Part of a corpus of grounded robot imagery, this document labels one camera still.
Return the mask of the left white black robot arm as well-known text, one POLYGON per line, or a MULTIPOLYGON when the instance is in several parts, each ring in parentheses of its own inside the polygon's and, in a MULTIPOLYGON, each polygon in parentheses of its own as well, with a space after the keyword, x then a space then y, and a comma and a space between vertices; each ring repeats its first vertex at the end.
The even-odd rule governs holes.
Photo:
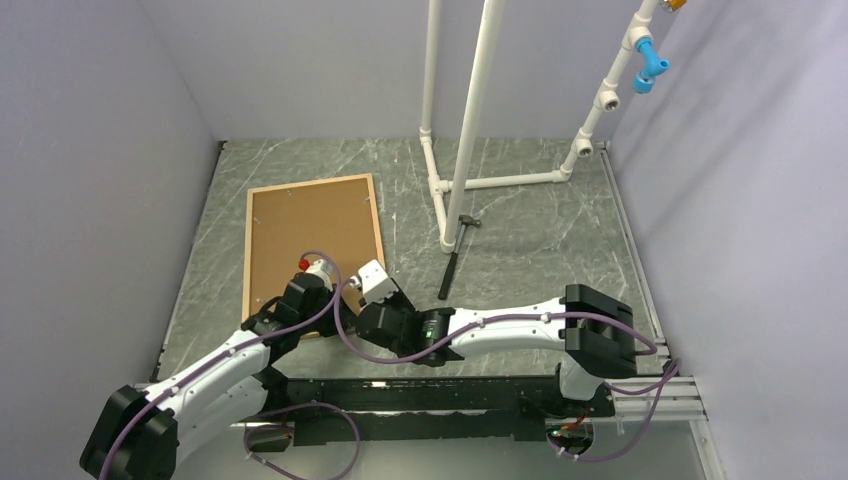
POLYGON ((279 417, 288 378, 274 362, 319 330, 334 286, 310 269, 245 320, 222 345, 147 387, 125 385, 108 398, 80 456, 96 479, 169 479, 177 466, 231 424, 279 417))

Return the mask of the wooden picture frame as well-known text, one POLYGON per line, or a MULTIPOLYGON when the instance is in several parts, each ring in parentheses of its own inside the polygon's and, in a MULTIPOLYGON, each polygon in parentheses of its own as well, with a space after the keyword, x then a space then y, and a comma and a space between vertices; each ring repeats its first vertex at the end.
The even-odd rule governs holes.
POLYGON ((306 336, 345 336, 362 309, 350 277, 372 259, 385 263, 371 175, 249 190, 245 248, 245 319, 228 346, 278 357, 306 336), (334 293, 312 318, 283 325, 274 317, 274 304, 302 272, 298 262, 303 258, 333 264, 334 293))

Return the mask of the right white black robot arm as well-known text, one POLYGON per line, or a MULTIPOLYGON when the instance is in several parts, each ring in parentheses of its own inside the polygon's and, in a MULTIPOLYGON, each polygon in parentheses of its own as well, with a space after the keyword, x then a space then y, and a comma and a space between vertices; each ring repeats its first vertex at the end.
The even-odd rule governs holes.
POLYGON ((562 354, 551 388, 557 411, 574 415, 605 380, 637 375, 637 332, 627 304, 583 284, 560 297, 496 310, 415 309, 402 292, 362 308, 353 323, 361 340, 398 360, 438 368, 496 351, 562 354))

